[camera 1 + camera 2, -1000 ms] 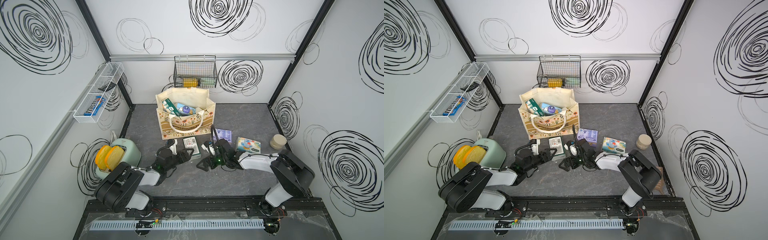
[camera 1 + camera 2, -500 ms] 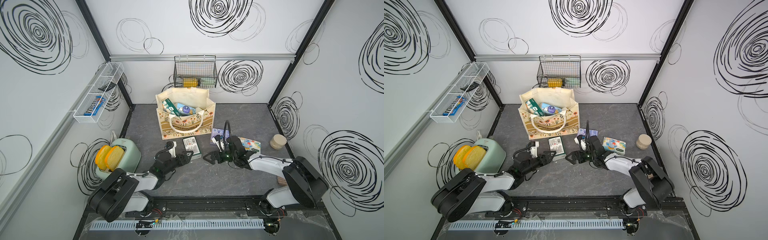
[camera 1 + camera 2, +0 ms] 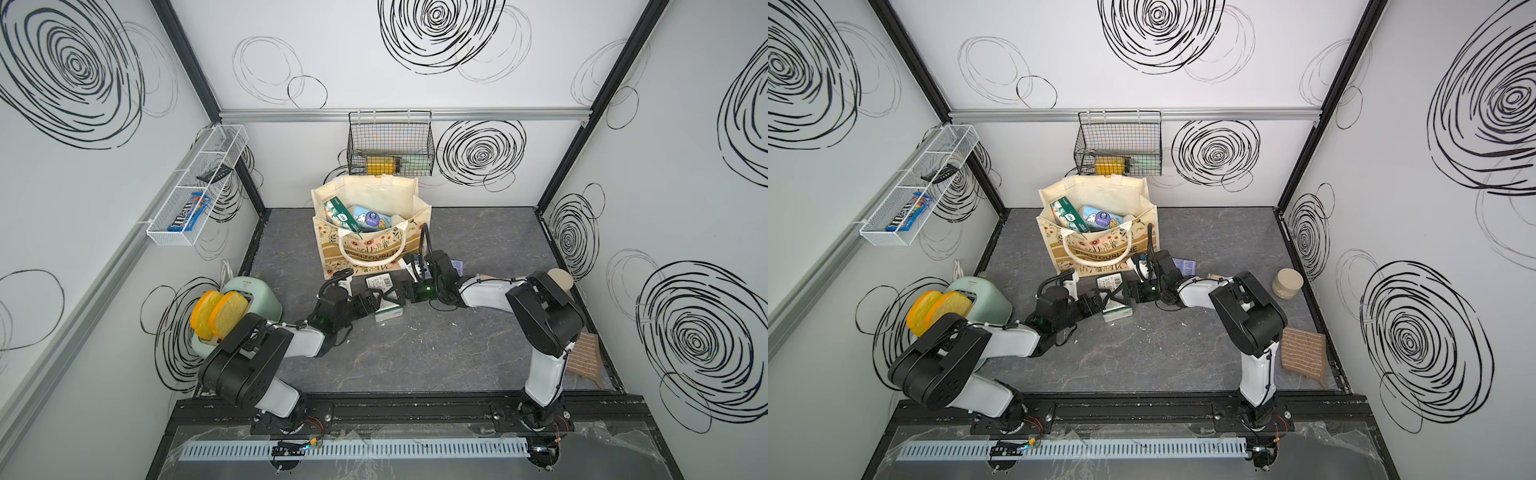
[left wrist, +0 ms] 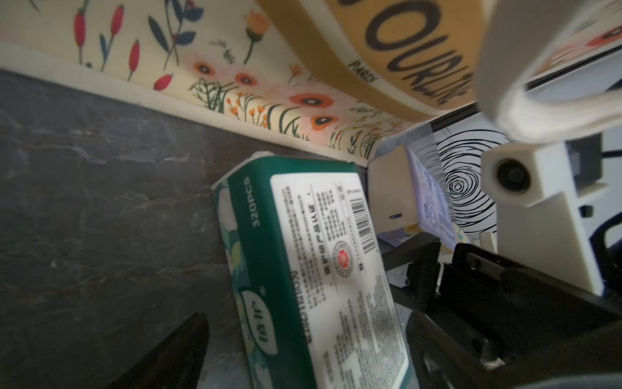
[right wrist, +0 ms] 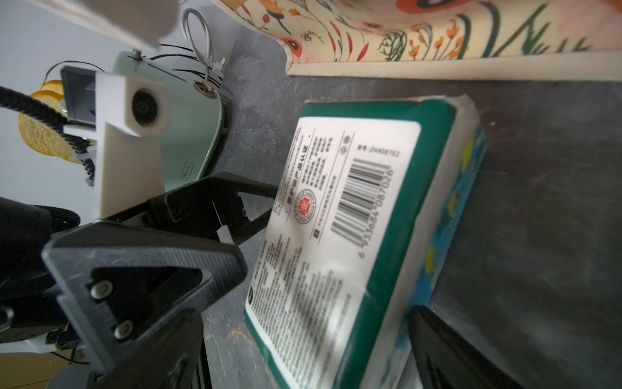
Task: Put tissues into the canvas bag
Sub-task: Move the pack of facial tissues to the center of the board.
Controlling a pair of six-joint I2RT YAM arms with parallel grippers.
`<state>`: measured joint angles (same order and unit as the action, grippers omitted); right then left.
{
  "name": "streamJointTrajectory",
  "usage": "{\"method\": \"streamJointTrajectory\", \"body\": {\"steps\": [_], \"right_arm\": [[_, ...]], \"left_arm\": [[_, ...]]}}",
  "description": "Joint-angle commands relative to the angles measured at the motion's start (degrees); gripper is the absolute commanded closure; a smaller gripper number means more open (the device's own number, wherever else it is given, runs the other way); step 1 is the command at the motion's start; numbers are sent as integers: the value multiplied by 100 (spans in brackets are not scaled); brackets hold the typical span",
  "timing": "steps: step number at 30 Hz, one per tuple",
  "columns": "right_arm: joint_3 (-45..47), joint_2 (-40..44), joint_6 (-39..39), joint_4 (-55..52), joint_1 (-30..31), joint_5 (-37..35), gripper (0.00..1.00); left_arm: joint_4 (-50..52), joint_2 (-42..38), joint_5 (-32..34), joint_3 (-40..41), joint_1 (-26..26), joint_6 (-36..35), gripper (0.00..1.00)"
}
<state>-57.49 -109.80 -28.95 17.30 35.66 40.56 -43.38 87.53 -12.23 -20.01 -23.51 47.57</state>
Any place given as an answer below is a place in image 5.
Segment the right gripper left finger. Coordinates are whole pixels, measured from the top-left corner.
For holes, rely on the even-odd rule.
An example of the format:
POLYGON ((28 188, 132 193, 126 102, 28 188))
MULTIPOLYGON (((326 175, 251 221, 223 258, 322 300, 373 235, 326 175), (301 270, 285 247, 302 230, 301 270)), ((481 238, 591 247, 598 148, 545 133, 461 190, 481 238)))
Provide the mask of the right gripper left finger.
POLYGON ((96 388, 210 388, 211 374, 197 311, 183 311, 96 388))

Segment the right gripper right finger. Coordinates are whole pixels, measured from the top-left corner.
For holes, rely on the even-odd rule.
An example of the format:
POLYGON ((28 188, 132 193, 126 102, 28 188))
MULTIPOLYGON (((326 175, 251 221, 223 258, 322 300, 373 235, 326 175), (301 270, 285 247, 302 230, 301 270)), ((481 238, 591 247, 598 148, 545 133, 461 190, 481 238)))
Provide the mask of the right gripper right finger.
POLYGON ((408 315, 408 334, 424 388, 520 388, 426 306, 408 315))

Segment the green tissue pack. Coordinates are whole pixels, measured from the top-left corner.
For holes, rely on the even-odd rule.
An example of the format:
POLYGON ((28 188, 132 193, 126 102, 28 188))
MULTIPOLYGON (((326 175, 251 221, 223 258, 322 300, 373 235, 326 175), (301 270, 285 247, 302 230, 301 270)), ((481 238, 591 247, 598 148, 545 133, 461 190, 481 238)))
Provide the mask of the green tissue pack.
POLYGON ((470 97, 309 102, 245 307, 283 388, 394 388, 487 148, 470 97))

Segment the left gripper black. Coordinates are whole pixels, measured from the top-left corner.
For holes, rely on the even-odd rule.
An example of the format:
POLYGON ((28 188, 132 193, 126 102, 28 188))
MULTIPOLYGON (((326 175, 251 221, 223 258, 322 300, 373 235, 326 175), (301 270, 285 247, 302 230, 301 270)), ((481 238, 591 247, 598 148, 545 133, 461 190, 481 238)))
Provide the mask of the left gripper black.
POLYGON ((2 340, 55 332, 69 319, 90 362, 112 372, 177 314, 202 313, 248 272, 232 244, 110 221, 71 230, 80 223, 64 208, 1 199, 2 340))

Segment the floral canvas tote bag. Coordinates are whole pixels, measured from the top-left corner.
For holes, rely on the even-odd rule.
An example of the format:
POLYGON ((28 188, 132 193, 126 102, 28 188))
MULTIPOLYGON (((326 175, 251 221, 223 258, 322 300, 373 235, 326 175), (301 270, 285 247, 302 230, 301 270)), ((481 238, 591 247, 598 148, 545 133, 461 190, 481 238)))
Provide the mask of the floral canvas tote bag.
POLYGON ((618 81, 618 1, 222 1, 290 76, 618 81))

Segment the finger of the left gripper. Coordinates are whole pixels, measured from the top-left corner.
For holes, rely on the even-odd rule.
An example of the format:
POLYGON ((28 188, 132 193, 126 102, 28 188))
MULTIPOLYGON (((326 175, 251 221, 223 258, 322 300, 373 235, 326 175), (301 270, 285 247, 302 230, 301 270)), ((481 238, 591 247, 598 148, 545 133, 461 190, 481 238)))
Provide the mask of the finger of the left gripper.
POLYGON ((241 195, 274 199, 278 190, 277 185, 232 173, 215 173, 118 212, 109 220, 212 240, 226 226, 233 243, 241 245, 266 228, 271 216, 268 210, 249 219, 241 195))

